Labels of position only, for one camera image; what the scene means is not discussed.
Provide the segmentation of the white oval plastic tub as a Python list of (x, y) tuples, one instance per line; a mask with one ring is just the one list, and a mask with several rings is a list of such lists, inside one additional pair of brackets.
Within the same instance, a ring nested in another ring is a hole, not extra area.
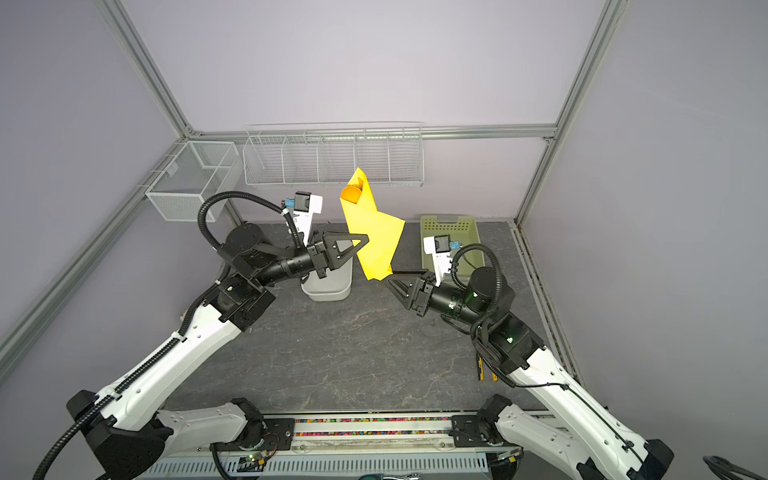
[(347, 263), (337, 270), (326, 271), (326, 276), (320, 278), (316, 272), (311, 272), (301, 285), (302, 291), (315, 302), (336, 302), (346, 299), (352, 288), (353, 267)]

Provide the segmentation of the yellow paper napkin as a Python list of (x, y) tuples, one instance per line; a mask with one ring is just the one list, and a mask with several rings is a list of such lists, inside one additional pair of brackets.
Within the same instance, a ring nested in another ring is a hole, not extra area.
[(384, 280), (393, 273), (392, 261), (405, 221), (379, 210), (370, 182), (362, 169), (355, 170), (347, 185), (356, 185), (363, 191), (357, 204), (340, 199), (348, 231), (352, 234), (366, 234), (369, 238), (368, 244), (357, 253), (358, 260), (368, 280)]

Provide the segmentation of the orange plastic spoon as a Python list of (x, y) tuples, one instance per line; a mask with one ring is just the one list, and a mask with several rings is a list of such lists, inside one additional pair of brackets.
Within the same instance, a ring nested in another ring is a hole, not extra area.
[(362, 189), (356, 185), (347, 185), (340, 194), (340, 199), (344, 202), (357, 204), (362, 196)]

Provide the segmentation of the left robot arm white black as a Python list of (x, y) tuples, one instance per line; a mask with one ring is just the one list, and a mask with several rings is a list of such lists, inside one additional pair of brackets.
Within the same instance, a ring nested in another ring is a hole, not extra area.
[[(219, 241), (208, 227), (208, 213), (230, 199), (247, 200), (280, 214), (292, 246), (269, 243), (252, 223), (241, 224)], [(275, 300), (272, 286), (345, 266), (369, 237), (324, 232), (318, 241), (307, 244), (288, 206), (243, 191), (224, 191), (204, 201), (197, 225), (223, 260), (222, 274), (187, 308), (180, 327), (139, 364), (99, 391), (82, 390), (68, 401), (73, 424), (44, 455), (34, 478), (47, 476), (77, 434), (84, 436), (106, 479), (134, 479), (158, 460), (196, 446), (251, 450), (265, 443), (269, 433), (264, 416), (245, 398), (181, 412), (163, 406), (207, 359), (263, 316)]]

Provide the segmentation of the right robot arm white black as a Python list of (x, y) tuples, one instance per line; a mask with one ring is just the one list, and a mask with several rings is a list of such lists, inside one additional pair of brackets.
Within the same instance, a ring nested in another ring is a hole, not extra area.
[(426, 271), (394, 272), (386, 287), (408, 310), (438, 313), (469, 336), (485, 368), (513, 389), (531, 393), (565, 429), (559, 431), (495, 395), (478, 411), (487, 442), (530, 451), (572, 479), (660, 479), (674, 454), (613, 416), (557, 360), (541, 337), (511, 310), (514, 292), (494, 252), (475, 243), (455, 255), (482, 252), (489, 265), (469, 280), (446, 283)]

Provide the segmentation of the green perforated plastic basket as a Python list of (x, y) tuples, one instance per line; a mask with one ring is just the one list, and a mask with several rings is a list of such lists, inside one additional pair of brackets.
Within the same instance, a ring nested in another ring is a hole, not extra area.
[[(459, 246), (453, 249), (451, 254), (457, 252), (460, 247), (480, 242), (477, 223), (471, 216), (435, 214), (420, 217), (420, 236), (422, 239), (444, 235), (449, 236), (452, 242), (459, 243)], [(460, 260), (458, 278), (466, 283), (473, 270), (484, 265), (485, 257), (482, 252), (469, 252)]]

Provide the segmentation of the yellow black pliers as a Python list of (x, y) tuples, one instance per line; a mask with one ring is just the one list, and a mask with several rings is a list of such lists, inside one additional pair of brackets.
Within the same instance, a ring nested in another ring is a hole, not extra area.
[(492, 382), (498, 381), (498, 376), (485, 365), (484, 360), (479, 354), (476, 355), (476, 371), (479, 381), (484, 381), (486, 379), (490, 379)]

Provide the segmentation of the white mesh box basket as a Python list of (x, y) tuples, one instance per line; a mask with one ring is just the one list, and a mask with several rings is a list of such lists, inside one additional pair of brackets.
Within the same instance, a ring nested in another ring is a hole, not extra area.
[(146, 197), (169, 222), (195, 222), (211, 196), (234, 190), (244, 163), (234, 142), (187, 141), (149, 185)]

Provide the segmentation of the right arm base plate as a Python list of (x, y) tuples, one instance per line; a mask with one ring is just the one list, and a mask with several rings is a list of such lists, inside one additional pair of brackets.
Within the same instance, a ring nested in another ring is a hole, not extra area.
[(495, 446), (499, 441), (494, 425), (478, 414), (452, 416), (450, 435), (459, 448)]

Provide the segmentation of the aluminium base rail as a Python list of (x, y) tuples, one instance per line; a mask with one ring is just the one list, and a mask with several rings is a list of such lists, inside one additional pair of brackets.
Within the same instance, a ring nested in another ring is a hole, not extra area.
[[(459, 448), (450, 435), (451, 417), (474, 411), (263, 414), (233, 401), (219, 406), (178, 410), (162, 408), (154, 419), (172, 430), (165, 454), (214, 448), (227, 456), (240, 455), (265, 463), (277, 455), (443, 452), (455, 449), (493, 449), (495, 446)], [(294, 439), (288, 451), (243, 451), (245, 440), (255, 440), (267, 418), (294, 418)]]

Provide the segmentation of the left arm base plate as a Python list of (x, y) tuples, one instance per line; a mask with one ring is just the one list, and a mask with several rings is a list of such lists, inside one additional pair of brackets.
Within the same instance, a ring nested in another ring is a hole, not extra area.
[(294, 418), (267, 418), (255, 440), (245, 440), (239, 446), (243, 451), (288, 451), (294, 439)]

